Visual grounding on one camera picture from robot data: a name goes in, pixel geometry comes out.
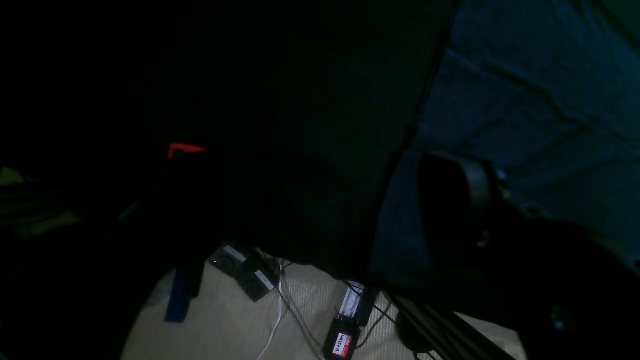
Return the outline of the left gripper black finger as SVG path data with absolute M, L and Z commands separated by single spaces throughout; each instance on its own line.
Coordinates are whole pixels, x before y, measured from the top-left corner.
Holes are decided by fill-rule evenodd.
M 497 177 L 492 164 L 462 153 L 419 159 L 417 196 L 427 248 L 438 265 L 473 262 L 489 246 Z

